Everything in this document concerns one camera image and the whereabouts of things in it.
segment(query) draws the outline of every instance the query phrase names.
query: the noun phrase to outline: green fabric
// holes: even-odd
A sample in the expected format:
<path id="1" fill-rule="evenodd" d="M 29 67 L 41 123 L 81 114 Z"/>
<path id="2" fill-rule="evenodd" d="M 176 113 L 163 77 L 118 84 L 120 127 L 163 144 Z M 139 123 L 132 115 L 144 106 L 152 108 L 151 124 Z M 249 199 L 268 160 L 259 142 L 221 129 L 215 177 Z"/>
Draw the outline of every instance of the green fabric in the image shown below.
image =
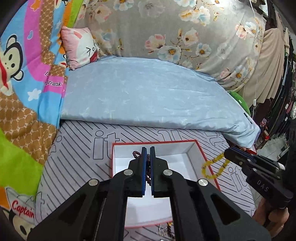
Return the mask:
<path id="1" fill-rule="evenodd" d="M 251 115 L 247 103 L 238 93 L 231 91 L 229 92 L 229 94 L 240 104 L 240 106 L 244 109 L 245 112 L 248 113 L 248 115 Z"/>
<path id="2" fill-rule="evenodd" d="M 70 18 L 66 27 L 73 28 L 83 0 L 72 0 Z"/>
<path id="3" fill-rule="evenodd" d="M 5 138 L 0 130 L 0 187 L 36 196 L 43 166 Z"/>

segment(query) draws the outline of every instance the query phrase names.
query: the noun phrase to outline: colorful blanket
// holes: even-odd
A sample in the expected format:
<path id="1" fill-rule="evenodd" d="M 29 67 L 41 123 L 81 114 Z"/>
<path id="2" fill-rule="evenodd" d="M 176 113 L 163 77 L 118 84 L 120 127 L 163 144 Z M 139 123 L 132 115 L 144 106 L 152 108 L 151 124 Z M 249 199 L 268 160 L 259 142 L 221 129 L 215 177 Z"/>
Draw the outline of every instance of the colorful blanket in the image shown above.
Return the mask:
<path id="1" fill-rule="evenodd" d="M 0 38 L 0 205 L 12 224 L 22 219 L 24 229 L 15 228 L 23 238 L 67 84 L 60 29 L 73 24 L 81 2 L 71 9 L 71 0 L 28 0 Z"/>

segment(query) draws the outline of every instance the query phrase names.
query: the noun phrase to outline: tiled floor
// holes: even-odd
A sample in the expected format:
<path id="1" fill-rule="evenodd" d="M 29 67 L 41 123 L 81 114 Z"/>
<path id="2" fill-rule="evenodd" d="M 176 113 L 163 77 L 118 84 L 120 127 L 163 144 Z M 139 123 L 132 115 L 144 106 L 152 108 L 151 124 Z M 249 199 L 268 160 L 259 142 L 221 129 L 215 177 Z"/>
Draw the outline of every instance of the tiled floor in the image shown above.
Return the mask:
<path id="1" fill-rule="evenodd" d="M 272 139 L 268 141 L 262 149 L 258 150 L 257 153 L 261 156 L 268 157 L 273 161 L 277 161 L 277 156 L 282 152 L 281 149 L 284 145 L 284 138 Z M 262 196 L 257 191 L 255 191 L 254 188 L 251 187 L 251 190 L 253 192 L 253 197 L 257 208 Z"/>

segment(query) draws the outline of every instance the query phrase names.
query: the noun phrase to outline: light blue blanket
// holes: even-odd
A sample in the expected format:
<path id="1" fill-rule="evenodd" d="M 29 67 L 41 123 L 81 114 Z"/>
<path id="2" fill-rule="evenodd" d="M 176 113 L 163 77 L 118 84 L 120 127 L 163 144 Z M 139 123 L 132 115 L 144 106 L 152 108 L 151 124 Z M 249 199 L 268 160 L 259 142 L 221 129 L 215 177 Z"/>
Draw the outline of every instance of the light blue blanket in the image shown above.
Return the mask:
<path id="1" fill-rule="evenodd" d="M 61 118 L 220 131 L 247 148 L 260 131 L 211 76 L 144 58 L 106 57 L 70 71 Z"/>

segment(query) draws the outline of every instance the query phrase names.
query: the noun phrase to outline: striped pattern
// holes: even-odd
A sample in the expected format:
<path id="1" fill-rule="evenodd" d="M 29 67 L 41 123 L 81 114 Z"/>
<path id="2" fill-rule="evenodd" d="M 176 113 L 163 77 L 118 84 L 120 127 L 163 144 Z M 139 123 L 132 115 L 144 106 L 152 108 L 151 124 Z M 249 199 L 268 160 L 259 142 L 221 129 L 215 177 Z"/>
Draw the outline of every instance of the striped pattern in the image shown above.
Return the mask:
<path id="1" fill-rule="evenodd" d="M 89 179 L 110 178 L 110 158 L 113 142 L 156 142 L 174 140 L 198 140 L 206 157 L 213 159 L 228 144 L 214 131 L 164 129 L 110 125 L 83 121 L 65 121 L 57 134 L 41 177 L 36 206 L 36 224 L 68 199 Z M 217 172 L 224 160 L 212 165 Z M 230 163 L 218 178 L 221 191 L 246 213 L 252 215 L 255 205 L 246 176 Z M 127 240 L 155 240 L 158 226 L 126 229 Z"/>

